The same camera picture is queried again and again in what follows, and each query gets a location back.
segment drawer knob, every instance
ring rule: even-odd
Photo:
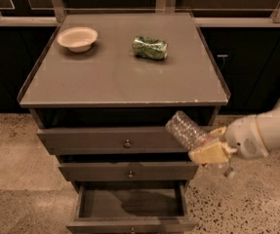
[[[126,141],[124,142],[124,148],[131,148],[132,145],[131,145],[131,142],[129,139],[126,139]]]
[[[132,171],[129,171],[128,177],[129,178],[133,178],[134,177],[134,173]]]

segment white bowl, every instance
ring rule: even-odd
[[[98,39],[98,33],[89,27],[72,27],[58,37],[58,43],[75,53],[88,51]]]

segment drawer front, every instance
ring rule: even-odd
[[[56,128],[37,135],[52,155],[185,151],[163,127]]]
[[[82,185],[72,233],[191,231],[182,182],[90,182]]]
[[[198,167],[192,162],[62,163],[67,181],[191,180]]]

